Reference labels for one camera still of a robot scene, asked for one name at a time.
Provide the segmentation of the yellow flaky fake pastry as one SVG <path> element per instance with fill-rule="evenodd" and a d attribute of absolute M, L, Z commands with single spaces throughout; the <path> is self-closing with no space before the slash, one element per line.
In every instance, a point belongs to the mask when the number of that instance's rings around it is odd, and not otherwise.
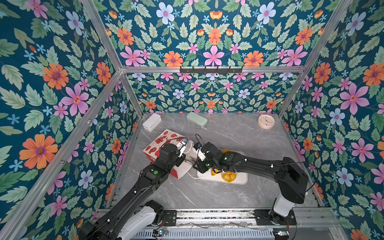
<path fill-rule="evenodd" d="M 221 149 L 221 152 L 223 154 L 225 154 L 225 153 L 228 153 L 228 152 L 232 152 L 232 150 L 230 150 L 230 149 Z"/>

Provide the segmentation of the yellow fake croissant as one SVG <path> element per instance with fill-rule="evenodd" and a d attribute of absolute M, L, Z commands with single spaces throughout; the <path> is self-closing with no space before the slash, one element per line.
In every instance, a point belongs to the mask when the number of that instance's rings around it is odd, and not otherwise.
<path fill-rule="evenodd" d="M 214 168 L 211 169 L 211 175 L 212 176 L 216 176 L 216 175 L 220 174 L 221 172 L 222 171 L 220 171 L 218 169 L 214 169 Z"/>

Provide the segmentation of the round striped fake bun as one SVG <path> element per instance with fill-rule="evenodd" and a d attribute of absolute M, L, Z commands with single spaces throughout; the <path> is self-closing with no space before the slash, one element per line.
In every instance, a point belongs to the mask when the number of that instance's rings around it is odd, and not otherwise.
<path fill-rule="evenodd" d="M 232 183 L 236 180 L 237 174 L 233 172 L 221 172 L 222 180 L 227 183 Z"/>

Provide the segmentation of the red white paper bag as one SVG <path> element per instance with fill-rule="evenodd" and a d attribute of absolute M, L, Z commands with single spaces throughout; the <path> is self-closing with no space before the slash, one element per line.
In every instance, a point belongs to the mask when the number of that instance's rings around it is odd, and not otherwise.
<path fill-rule="evenodd" d="M 181 134 L 171 130 L 164 130 L 158 137 L 155 138 L 145 149 L 143 153 L 150 159 L 151 162 L 161 161 L 165 164 L 170 175 L 176 179 L 181 179 L 193 166 L 197 160 L 198 151 L 194 147 L 194 142 L 189 139 L 189 144 L 185 150 L 186 158 L 179 167 L 173 167 L 176 159 L 177 148 L 174 142 L 180 142 L 181 139 L 188 139 Z"/>

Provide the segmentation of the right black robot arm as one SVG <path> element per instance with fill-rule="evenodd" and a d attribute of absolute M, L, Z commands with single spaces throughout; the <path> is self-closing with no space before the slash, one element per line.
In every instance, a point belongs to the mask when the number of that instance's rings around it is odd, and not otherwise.
<path fill-rule="evenodd" d="M 223 153 L 214 144 L 195 147 L 197 160 L 193 167 L 201 174 L 246 173 L 274 180 L 280 189 L 271 214 L 287 217 L 296 204 L 303 204 L 307 192 L 308 174 L 293 159 L 262 160 L 238 152 Z"/>

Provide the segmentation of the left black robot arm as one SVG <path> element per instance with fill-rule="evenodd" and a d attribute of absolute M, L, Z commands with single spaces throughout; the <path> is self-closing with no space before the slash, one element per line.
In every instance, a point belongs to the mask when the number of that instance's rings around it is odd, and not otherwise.
<path fill-rule="evenodd" d="M 181 138 L 176 144 L 163 144 L 158 158 L 141 171 L 131 190 L 95 223 L 84 224 L 79 239 L 130 240 L 146 226 L 160 224 L 163 206 L 153 200 L 140 205 L 169 178 L 175 166 L 183 163 L 188 143 L 188 139 Z"/>

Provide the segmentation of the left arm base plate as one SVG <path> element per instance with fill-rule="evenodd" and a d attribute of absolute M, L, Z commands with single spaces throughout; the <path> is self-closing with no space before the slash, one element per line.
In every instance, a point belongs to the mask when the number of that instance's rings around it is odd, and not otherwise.
<path fill-rule="evenodd" d="M 163 222 L 166 227 L 174 227 L 177 223 L 177 210 L 164 210 L 163 212 Z"/>

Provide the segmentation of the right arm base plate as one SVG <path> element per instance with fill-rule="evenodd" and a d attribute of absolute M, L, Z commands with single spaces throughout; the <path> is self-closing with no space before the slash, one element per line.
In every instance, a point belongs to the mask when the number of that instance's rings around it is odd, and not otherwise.
<path fill-rule="evenodd" d="M 259 226 L 295 226 L 297 225 L 296 216 L 293 209 L 286 217 L 275 213 L 272 209 L 254 210 L 254 216 Z"/>

